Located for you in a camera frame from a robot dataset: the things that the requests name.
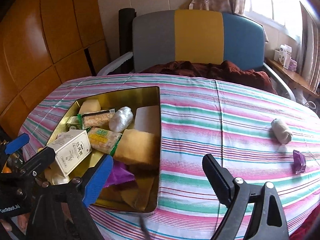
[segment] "pink and green striped fabric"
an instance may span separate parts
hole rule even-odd
[[[257,89],[169,75],[86,77],[62,84],[28,116],[20,132],[30,135],[26,159],[43,147],[70,105],[78,98],[103,92],[160,87],[162,145],[158,207],[146,217],[152,239],[210,239],[226,207],[217,200],[201,166],[213,154],[234,177],[248,183],[275,184],[289,233],[297,229],[319,203],[320,119],[310,109]],[[294,136],[281,145],[270,123],[283,118]],[[294,175],[292,151],[306,156],[306,172]],[[106,239],[143,239],[138,218],[90,206]],[[247,207],[237,239],[248,226]]]

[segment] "yellow chair panel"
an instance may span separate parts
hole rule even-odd
[[[174,30],[176,61],[223,62],[224,33],[220,12],[176,10]]]

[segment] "finger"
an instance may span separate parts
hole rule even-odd
[[[27,230],[29,217],[30,217],[30,213],[18,215],[18,226],[22,231]]]
[[[65,215],[65,217],[72,222],[68,203],[61,202],[61,208],[62,208],[62,212]]]
[[[11,225],[7,222],[7,221],[4,221],[4,220],[0,220],[4,229],[7,230],[7,231],[12,231],[12,227]]]

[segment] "white milk carton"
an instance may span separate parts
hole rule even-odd
[[[279,63],[281,65],[284,64],[284,56],[285,56],[285,49],[286,49],[286,45],[281,45],[280,49],[279,49]]]
[[[67,177],[71,171],[91,152],[86,130],[70,130],[62,133],[54,142],[47,145],[56,153],[56,163]]]
[[[291,52],[292,52],[292,48],[290,46],[286,45],[285,55],[284,55],[284,64],[283,64],[283,67],[285,69],[289,68],[289,63],[290,63],[290,59],[291,59]]]

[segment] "screw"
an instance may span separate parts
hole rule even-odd
[[[41,187],[48,187],[49,186],[49,182],[45,181],[42,183]]]
[[[80,181],[81,181],[81,178],[79,178],[79,177],[74,177],[74,178],[71,180],[71,182],[74,183],[74,184],[77,184],[77,183],[79,183]]]
[[[23,191],[22,191],[21,188],[18,188],[16,193],[17,193],[18,196],[22,196]]]
[[[242,184],[242,183],[243,183],[243,179],[240,178],[240,177],[237,177],[237,178],[235,178],[235,182],[236,182],[237,184]]]
[[[266,186],[267,186],[268,188],[273,188],[273,187],[274,187],[273,183],[272,183],[272,182],[269,182],[269,181],[266,183]]]

